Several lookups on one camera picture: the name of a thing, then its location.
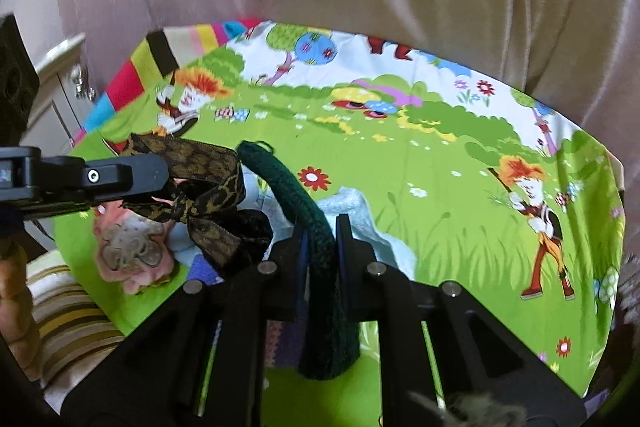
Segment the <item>brown patterned ribbon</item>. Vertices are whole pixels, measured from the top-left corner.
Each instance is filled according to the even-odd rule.
[[[161,223],[185,223],[191,239],[222,277],[258,263],[273,237],[268,218],[258,210],[238,210],[244,181],[232,149],[170,136],[132,134],[120,154],[155,153],[171,179],[156,198],[125,199],[123,206]]]

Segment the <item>green rope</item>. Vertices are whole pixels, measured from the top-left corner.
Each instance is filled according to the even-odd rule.
[[[357,323],[347,322],[340,305],[338,257],[331,227],[315,201],[271,151],[243,141],[238,155],[269,184],[287,219],[302,223],[308,234],[309,309],[298,370],[312,380],[338,377],[358,358],[360,341]]]

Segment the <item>pink toy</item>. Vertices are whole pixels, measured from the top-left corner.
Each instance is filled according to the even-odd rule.
[[[111,201],[95,208],[95,264],[102,279],[135,294],[174,269],[165,239],[174,222],[156,223]]]

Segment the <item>fuzzy gray fabric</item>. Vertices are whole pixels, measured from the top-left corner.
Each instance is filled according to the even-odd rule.
[[[411,399],[440,418],[443,427],[524,427],[527,412],[523,407],[503,405],[486,394],[460,396],[449,412],[425,396],[410,393]]]

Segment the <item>dresser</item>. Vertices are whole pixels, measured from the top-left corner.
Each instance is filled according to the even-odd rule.
[[[83,34],[66,39],[34,64],[40,89],[20,145],[39,147],[43,156],[69,154],[94,106],[95,92],[80,60],[83,42]],[[52,219],[26,222],[25,229],[46,250],[56,247]]]

